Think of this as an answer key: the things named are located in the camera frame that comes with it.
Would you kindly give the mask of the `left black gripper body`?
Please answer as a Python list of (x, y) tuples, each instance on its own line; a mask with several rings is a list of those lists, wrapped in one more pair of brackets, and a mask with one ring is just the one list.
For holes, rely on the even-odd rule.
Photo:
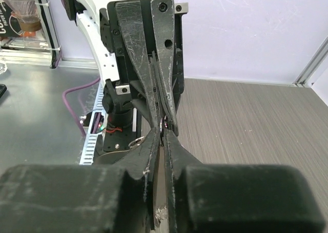
[[(135, 88), (131, 85), (132, 82), (139, 83), (138, 76), (134, 71), (134, 67), (129, 59), (128, 52), (120, 32), (120, 26), (117, 19), (115, 5), (118, 2), (126, 1), (140, 1), (143, 27), (146, 38), (147, 54), (149, 64), (151, 67), (152, 77), (155, 80), (153, 92), (156, 95), (156, 107), (163, 115), (166, 115), (163, 109), (162, 100), (160, 96), (160, 83), (158, 81), (158, 58), (156, 51), (156, 44), (153, 32), (153, 23), (151, 16), (150, 0), (122, 0), (111, 1), (107, 6), (99, 10), (100, 21), (100, 37), (101, 41), (110, 53), (114, 53), (118, 62), (119, 82), (128, 85), (130, 90), (126, 93), (125, 100), (120, 101), (123, 111), (134, 107), (132, 104), (132, 96), (134, 95)], [(175, 38), (174, 38), (174, 62), (173, 62), (173, 97), (175, 108), (177, 110), (180, 96), (184, 90), (184, 77), (183, 77), (183, 48), (182, 48), (182, 16), (186, 13), (182, 4), (176, 5), (174, 3), (174, 16), (175, 16)]]

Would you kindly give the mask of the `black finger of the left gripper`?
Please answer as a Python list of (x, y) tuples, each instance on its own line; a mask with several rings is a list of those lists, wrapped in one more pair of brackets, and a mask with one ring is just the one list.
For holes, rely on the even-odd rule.
[(164, 112), (169, 126), (178, 135), (176, 108), (173, 97), (173, 62), (175, 16), (173, 0), (150, 0), (153, 32), (158, 58), (158, 81)]
[(151, 128), (159, 128), (159, 112), (156, 107), (156, 95), (153, 87), (156, 85), (149, 64), (144, 24), (140, 1), (118, 2), (115, 5), (120, 32), (134, 67), (139, 83), (132, 82), (135, 93), (132, 104), (148, 121)]

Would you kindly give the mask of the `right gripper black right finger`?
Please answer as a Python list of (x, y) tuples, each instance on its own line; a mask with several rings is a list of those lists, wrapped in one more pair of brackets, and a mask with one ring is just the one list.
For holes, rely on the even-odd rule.
[(323, 232), (303, 174), (287, 165), (204, 164), (163, 132), (169, 232)]

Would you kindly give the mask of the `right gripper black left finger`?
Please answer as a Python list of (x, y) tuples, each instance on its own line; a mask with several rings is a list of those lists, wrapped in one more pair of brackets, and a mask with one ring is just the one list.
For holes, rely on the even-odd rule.
[(1, 176), (1, 232), (150, 232), (159, 129), (114, 164), (17, 165)]

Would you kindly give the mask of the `silver keys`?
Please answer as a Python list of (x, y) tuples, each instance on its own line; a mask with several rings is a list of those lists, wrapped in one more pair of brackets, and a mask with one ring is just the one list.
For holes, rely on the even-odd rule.
[[(163, 146), (163, 137), (164, 137), (164, 131), (168, 127), (168, 117), (164, 116), (160, 121), (160, 144)], [(145, 137), (139, 137), (133, 140), (128, 144), (129, 148), (132, 149), (136, 146), (139, 146), (143, 141)]]

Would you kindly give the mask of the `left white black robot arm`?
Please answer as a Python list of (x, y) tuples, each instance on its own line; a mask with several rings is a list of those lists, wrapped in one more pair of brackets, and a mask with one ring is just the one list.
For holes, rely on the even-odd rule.
[(151, 126), (166, 119), (178, 133), (176, 111), (184, 90), (182, 16), (188, 4), (64, 0), (64, 7), (92, 49), (110, 125), (128, 125), (137, 109)]

